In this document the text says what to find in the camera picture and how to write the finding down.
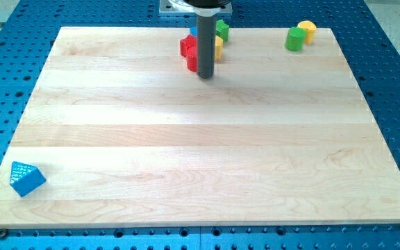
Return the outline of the black robot arm flange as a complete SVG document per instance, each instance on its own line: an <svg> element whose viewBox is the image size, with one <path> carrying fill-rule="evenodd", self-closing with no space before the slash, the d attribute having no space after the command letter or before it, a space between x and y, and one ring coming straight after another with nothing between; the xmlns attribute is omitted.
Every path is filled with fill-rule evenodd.
<svg viewBox="0 0 400 250"><path fill-rule="evenodd" d="M202 17L212 17L231 0L184 0L186 4L193 7L194 13Z"/></svg>

